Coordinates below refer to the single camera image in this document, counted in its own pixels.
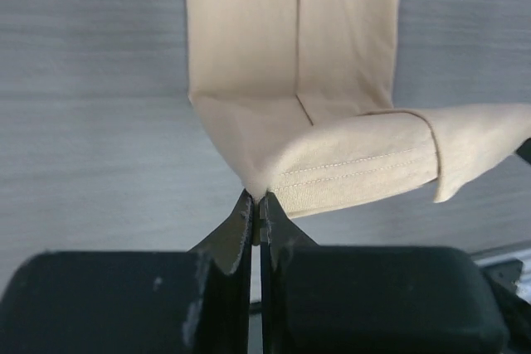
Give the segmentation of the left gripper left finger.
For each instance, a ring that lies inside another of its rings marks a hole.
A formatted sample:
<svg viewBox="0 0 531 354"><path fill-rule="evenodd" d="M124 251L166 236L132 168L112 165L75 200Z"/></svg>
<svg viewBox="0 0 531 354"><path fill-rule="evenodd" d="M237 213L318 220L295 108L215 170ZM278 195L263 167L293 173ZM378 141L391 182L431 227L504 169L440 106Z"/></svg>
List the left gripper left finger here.
<svg viewBox="0 0 531 354"><path fill-rule="evenodd" d="M47 251L1 298L4 353L244 353L253 201L191 250Z"/></svg>

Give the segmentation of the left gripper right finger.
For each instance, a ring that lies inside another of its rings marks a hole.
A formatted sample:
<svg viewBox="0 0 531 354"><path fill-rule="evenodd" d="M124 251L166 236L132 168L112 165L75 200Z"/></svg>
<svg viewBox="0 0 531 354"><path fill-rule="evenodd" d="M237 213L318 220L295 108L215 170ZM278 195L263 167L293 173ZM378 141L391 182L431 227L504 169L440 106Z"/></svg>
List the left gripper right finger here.
<svg viewBox="0 0 531 354"><path fill-rule="evenodd" d="M266 353L499 353L509 333L469 255L445 246L319 245L260 202Z"/></svg>

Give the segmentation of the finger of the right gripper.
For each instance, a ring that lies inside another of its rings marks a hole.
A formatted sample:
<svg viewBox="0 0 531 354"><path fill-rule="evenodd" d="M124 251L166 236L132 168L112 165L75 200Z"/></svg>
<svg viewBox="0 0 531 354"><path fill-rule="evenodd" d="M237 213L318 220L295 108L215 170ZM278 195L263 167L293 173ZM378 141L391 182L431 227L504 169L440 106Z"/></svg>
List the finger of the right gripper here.
<svg viewBox="0 0 531 354"><path fill-rule="evenodd" d="M531 138L524 140L515 151L515 154L526 163L531 163Z"/></svg>

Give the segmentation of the beige t shirt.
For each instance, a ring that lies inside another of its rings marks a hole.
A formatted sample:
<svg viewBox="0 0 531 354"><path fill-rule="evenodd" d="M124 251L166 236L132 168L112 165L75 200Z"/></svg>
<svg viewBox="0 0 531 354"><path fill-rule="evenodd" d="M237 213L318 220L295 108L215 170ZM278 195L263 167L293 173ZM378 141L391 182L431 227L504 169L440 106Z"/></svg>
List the beige t shirt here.
<svg viewBox="0 0 531 354"><path fill-rule="evenodd" d="M437 182L451 198L530 135L526 104L395 109L400 0L186 0L189 98L255 199L307 216Z"/></svg>

